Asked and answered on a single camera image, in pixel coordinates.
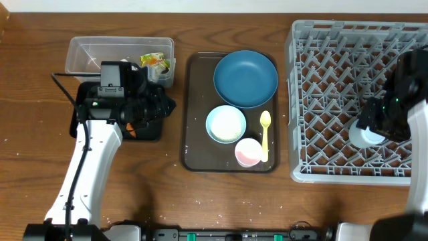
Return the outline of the light blue rice bowl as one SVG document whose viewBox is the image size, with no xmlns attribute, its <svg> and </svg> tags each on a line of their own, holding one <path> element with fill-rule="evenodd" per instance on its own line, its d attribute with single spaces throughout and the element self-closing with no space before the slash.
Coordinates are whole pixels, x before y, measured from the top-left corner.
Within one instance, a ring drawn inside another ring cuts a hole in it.
<svg viewBox="0 0 428 241">
<path fill-rule="evenodd" d="M 230 109 L 233 109 L 233 110 L 235 110 L 238 114 L 239 114 L 239 116 L 240 116 L 240 121 L 241 121 L 241 135 L 236 139 L 236 140 L 234 140 L 234 141 L 232 141 L 232 142 L 221 142 L 220 140 L 218 140 L 218 139 L 216 139 L 213 135 L 212 135 L 212 133 L 211 133 L 211 123 L 212 123 L 212 121 L 213 121 L 213 117 L 220 111 L 220 110 L 223 110 L 223 109 L 228 109 L 228 108 L 230 108 Z M 244 114 L 238 109 L 238 108 L 236 108 L 236 107 L 234 107 L 234 106 L 230 106 L 230 105 L 221 105 L 221 106 L 218 106 L 218 107 L 216 107 L 216 108 L 214 108 L 208 115 L 207 115 L 207 118 L 206 118 L 206 121 L 205 121 L 205 127 L 206 127 L 206 130 L 207 130 L 207 133 L 208 133 L 208 135 L 214 140 L 214 141 L 216 141 L 216 142 L 218 142 L 218 143 L 221 143 L 221 144 L 230 144 L 230 143 L 234 143 L 234 142 L 236 142 L 237 140 L 239 140 L 242 136 L 243 136 L 243 134 L 245 133 L 245 131 L 246 131 L 246 128 L 247 128 L 247 121 L 246 121 L 246 118 L 245 118 L 245 116 L 244 116 Z"/>
</svg>

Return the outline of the pink cup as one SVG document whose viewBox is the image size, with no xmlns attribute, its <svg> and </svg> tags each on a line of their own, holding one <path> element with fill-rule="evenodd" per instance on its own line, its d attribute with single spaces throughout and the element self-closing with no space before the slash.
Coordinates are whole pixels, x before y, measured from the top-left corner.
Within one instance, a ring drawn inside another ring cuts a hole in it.
<svg viewBox="0 0 428 241">
<path fill-rule="evenodd" d="M 235 146 L 235 158 L 242 167 L 253 167 L 261 161 L 262 157 L 262 147 L 255 139 L 242 139 Z"/>
</svg>

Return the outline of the green yellow snack wrapper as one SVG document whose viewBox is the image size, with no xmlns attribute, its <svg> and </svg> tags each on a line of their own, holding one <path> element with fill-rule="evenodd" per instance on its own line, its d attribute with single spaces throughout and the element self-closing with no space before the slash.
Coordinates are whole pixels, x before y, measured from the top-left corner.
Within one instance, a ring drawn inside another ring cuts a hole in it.
<svg viewBox="0 0 428 241">
<path fill-rule="evenodd" d="M 171 67 L 170 62 L 165 58 L 165 55 L 162 52 L 145 54 L 140 57 L 140 63 L 142 67 L 157 65 L 161 65 L 164 68 Z"/>
</svg>

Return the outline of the orange carrot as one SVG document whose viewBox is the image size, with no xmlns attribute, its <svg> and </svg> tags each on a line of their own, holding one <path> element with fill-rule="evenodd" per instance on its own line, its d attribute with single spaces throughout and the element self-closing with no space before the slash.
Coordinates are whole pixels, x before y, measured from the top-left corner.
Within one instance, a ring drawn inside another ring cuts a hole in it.
<svg viewBox="0 0 428 241">
<path fill-rule="evenodd" d="M 127 125 L 126 125 L 126 131 L 132 136 L 132 137 L 134 137 L 134 138 L 136 138 L 136 131 L 134 130 L 134 127 L 130 124 L 130 123 L 128 123 Z"/>
</svg>

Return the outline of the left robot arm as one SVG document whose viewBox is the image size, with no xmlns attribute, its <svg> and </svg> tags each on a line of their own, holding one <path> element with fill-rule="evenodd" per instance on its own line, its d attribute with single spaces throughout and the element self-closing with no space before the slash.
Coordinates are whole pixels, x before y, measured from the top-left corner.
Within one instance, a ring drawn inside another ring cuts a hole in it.
<svg viewBox="0 0 428 241">
<path fill-rule="evenodd" d="M 101 228 L 101 207 L 113 158 L 123 139 L 171 115 L 175 101 L 136 63 L 103 61 L 99 82 L 83 82 L 76 97 L 61 87 L 74 108 L 76 145 L 58 196 L 43 223 L 27 225 L 24 240 L 146 240 L 129 220 Z"/>
</svg>

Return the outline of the white rice pile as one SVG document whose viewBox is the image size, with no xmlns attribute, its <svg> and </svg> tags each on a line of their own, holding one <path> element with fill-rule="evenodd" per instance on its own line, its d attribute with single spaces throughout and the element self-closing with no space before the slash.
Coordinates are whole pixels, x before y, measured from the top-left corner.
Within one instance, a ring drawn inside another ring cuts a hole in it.
<svg viewBox="0 0 428 241">
<path fill-rule="evenodd" d="M 220 110 L 211 123 L 212 135 L 221 142 L 232 142 L 241 135 L 239 114 L 233 109 Z"/>
</svg>

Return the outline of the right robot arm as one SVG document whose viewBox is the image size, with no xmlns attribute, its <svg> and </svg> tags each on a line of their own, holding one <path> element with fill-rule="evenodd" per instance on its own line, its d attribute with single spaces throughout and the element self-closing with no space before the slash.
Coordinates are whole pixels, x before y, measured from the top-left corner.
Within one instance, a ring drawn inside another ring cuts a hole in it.
<svg viewBox="0 0 428 241">
<path fill-rule="evenodd" d="M 411 184 L 404 214 L 373 225 L 341 223 L 335 240 L 427 239 L 427 46 L 400 54 L 382 98 L 369 98 L 350 128 L 356 147 L 410 141 Z"/>
</svg>

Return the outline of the blue cup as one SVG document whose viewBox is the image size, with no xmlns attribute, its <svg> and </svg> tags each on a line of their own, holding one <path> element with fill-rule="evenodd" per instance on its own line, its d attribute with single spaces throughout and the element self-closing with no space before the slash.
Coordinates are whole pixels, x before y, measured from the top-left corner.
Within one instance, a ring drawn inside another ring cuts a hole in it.
<svg viewBox="0 0 428 241">
<path fill-rule="evenodd" d="M 375 145 L 381 144 L 385 138 L 381 135 L 378 135 L 374 132 L 371 132 L 367 127 L 366 129 L 360 129 L 356 126 L 357 120 L 355 120 L 350 126 L 348 136 L 350 142 L 358 148 L 368 148 Z"/>
</svg>

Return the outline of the white tissue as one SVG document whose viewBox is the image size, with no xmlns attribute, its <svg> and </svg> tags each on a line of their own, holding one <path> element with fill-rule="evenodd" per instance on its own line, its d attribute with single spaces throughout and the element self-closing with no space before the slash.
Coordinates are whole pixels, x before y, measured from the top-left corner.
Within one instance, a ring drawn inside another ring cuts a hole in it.
<svg viewBox="0 0 428 241">
<path fill-rule="evenodd" d="M 148 80 L 155 84 L 160 82 L 161 75 L 163 74 L 164 69 L 162 68 L 148 68 Z"/>
</svg>

